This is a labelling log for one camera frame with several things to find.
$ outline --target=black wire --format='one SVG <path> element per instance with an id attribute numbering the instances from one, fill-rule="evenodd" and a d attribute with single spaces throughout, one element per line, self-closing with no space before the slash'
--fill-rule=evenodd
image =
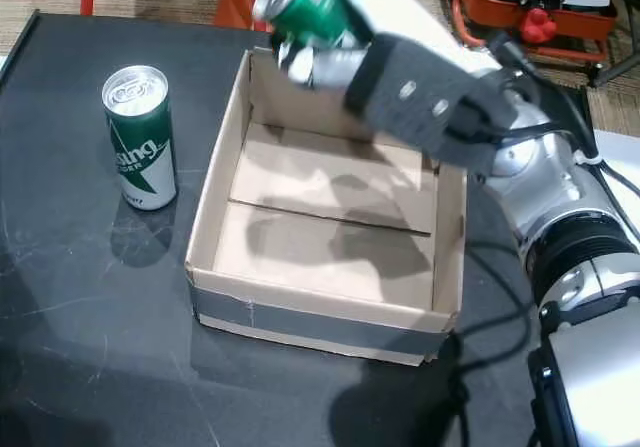
<path id="1" fill-rule="evenodd" d="M 468 327 L 465 331 L 463 331 L 460 335 L 464 337 L 468 337 L 471 334 L 476 334 L 481 330 L 485 330 L 488 328 L 497 327 L 506 322 L 510 322 L 516 319 L 522 319 L 524 321 L 524 332 L 518 339 L 518 341 L 511 346 L 507 350 L 503 350 L 497 354 L 494 354 L 490 357 L 486 357 L 484 359 L 476 360 L 474 362 L 468 362 L 466 364 L 462 364 L 458 368 L 459 375 L 468 374 L 469 372 L 485 367 L 489 367 L 493 364 L 497 364 L 513 355 L 520 352 L 523 348 L 525 348 L 529 342 L 529 338 L 531 337 L 531 322 L 529 320 L 529 309 L 531 308 L 531 304 L 527 305 L 522 302 L 515 292 L 510 288 L 507 281 L 505 281 L 502 276 L 493 268 L 491 265 L 482 259 L 475 252 L 468 251 L 467 255 L 471 257 L 478 266 L 480 266 L 485 272 L 487 272 L 496 282 L 496 284 L 502 289 L 502 291 L 507 295 L 509 300 L 515 305 L 516 309 L 512 314 L 502 316 L 502 321 L 497 322 L 496 319 L 490 319 L 488 321 L 484 321 L 480 324 L 473 325 Z"/>
<path id="2" fill-rule="evenodd" d="M 580 128 L 581 138 L 579 140 L 582 146 L 582 151 L 589 158 L 597 157 L 598 145 L 596 144 L 596 138 L 595 138 L 595 135 L 593 134 L 593 129 L 591 129 L 587 125 L 587 122 L 584 120 L 584 117 L 578 110 L 578 107 L 576 106 L 576 104 L 573 102 L 573 100 L 571 100 L 571 97 L 569 97 L 569 94 L 567 94 L 567 92 L 561 86 L 554 84 L 551 80 L 547 79 L 543 75 L 540 75 L 537 70 L 527 68 L 527 72 L 537 82 L 550 88 L 551 90 L 553 90 L 554 92 L 556 92 L 558 95 L 562 97 L 565 104 L 567 104 L 567 107 L 569 107 L 569 110 L 571 110 L 571 114 L 573 115 L 573 118 L 575 119 L 576 123 L 578 124 L 578 127 Z"/>
<path id="3" fill-rule="evenodd" d="M 538 437 L 538 431 L 533 429 L 531 432 L 531 436 L 529 437 L 529 442 L 527 442 L 527 447 L 536 447 L 540 442 L 540 438 Z"/>
<path id="4" fill-rule="evenodd" d="M 620 182 L 622 185 L 627 187 L 635 195 L 637 195 L 638 198 L 640 198 L 640 189 L 638 189 L 637 186 L 635 186 L 629 179 L 624 177 L 622 174 L 613 170 L 611 166 L 607 164 L 604 160 L 600 162 L 598 165 L 592 166 L 591 168 L 591 173 L 596 178 L 596 180 L 598 181 L 598 183 L 600 184 L 604 192 L 607 194 L 607 197 L 609 198 L 609 202 L 611 202 L 611 204 L 613 205 L 613 208 L 616 209 L 616 212 L 618 213 L 622 221 L 627 225 L 627 228 L 629 229 L 629 231 L 631 231 L 631 233 L 636 238 L 636 240 L 640 241 L 640 231 L 638 231 L 634 223 L 631 221 L 631 219 L 625 212 L 625 210 L 622 208 L 622 205 L 620 205 L 620 202 L 618 202 L 618 199 L 616 198 L 615 194 L 611 190 L 611 187 L 609 187 L 607 180 L 604 178 L 603 172 L 606 173 L 607 175 L 610 175 L 612 178 L 614 178 L 615 180 Z"/>

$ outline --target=gray table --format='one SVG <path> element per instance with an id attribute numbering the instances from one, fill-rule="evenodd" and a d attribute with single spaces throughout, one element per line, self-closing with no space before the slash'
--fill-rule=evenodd
<path id="1" fill-rule="evenodd" d="M 400 367 L 192 316 L 182 264 L 205 169 L 242 52 L 266 42 L 208 26 L 37 19 L 0 91 L 1 445 L 461 443 L 457 426 L 441 432 L 456 407 L 454 349 Z M 100 101 L 107 76 L 135 63 L 165 72 L 174 118 L 180 194 L 150 214 L 121 200 Z M 530 301 L 504 219 L 473 183 L 468 222 L 462 329 L 514 310 L 505 285 Z M 471 445 L 524 445 L 533 428 L 525 324 L 464 340 L 464 361 L 526 344 L 464 377 Z"/>

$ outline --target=beer can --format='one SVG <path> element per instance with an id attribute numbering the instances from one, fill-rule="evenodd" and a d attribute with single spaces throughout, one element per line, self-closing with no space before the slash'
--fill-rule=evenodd
<path id="1" fill-rule="evenodd" d="M 102 102 L 124 198 L 142 210 L 167 205 L 176 196 L 167 78 L 125 67 L 105 82 Z"/>
<path id="2" fill-rule="evenodd" d="M 354 12 L 346 0 L 256 0 L 253 17 L 305 45 L 322 48 L 353 48 L 368 36 L 352 22 Z"/>

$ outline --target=box flap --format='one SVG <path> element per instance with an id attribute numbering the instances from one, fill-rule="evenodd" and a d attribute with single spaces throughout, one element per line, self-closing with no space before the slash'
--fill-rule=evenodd
<path id="1" fill-rule="evenodd" d="M 231 199 L 431 232 L 434 175 L 419 152 L 252 124 Z"/>
<path id="2" fill-rule="evenodd" d="M 450 327 L 462 306 L 467 174 L 441 164 L 437 177 L 433 310 L 452 314 Z"/>
<path id="3" fill-rule="evenodd" d="M 217 248 L 229 191 L 249 125 L 249 57 L 249 52 L 245 52 L 240 62 L 211 155 L 187 247 L 187 270 L 210 265 Z"/>

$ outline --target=robotic hand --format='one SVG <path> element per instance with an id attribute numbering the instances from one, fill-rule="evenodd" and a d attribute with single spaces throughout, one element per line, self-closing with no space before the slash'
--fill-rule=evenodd
<path id="1" fill-rule="evenodd" d="M 254 7 L 261 20 L 268 1 Z M 276 35 L 280 67 L 306 87 L 344 89 L 364 125 L 467 168 L 498 199 L 539 309 L 529 371 L 542 444 L 640 446 L 640 237 L 593 133 L 509 39 L 471 52 L 414 0 L 346 2 L 368 27 L 365 42 Z M 575 126 L 542 112 L 540 83 L 568 100 Z"/>

